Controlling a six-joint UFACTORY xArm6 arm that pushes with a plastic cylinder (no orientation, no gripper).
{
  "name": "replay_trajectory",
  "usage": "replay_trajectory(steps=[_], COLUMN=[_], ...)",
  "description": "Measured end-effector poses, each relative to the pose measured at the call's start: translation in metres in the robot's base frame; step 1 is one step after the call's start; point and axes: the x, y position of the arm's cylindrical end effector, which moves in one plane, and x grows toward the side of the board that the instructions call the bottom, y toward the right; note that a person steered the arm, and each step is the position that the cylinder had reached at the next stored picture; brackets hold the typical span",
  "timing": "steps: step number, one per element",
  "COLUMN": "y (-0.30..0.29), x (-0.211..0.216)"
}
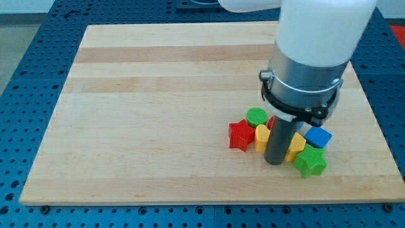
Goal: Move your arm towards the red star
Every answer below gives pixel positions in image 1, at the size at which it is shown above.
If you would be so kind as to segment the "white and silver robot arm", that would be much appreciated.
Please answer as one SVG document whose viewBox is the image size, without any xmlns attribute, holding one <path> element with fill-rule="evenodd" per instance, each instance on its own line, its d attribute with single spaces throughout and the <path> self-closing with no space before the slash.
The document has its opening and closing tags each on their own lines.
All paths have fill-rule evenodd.
<svg viewBox="0 0 405 228">
<path fill-rule="evenodd" d="M 273 57 L 259 73 L 262 98 L 286 122 L 319 127 L 339 101 L 342 74 L 377 0 L 219 0 L 227 11 L 280 8 Z"/>
</svg>

